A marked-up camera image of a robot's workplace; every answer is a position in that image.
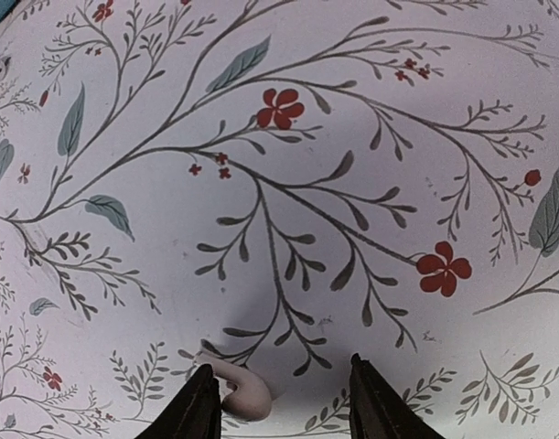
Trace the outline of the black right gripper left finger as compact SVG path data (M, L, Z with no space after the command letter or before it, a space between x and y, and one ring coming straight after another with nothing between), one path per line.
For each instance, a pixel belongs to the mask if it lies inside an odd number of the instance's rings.
M220 385L201 365L139 439L221 439Z

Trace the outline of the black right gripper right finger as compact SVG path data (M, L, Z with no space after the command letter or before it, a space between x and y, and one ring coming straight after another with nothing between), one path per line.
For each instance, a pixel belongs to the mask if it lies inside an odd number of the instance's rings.
M355 439L443 439L415 414L371 363L350 359L349 428Z

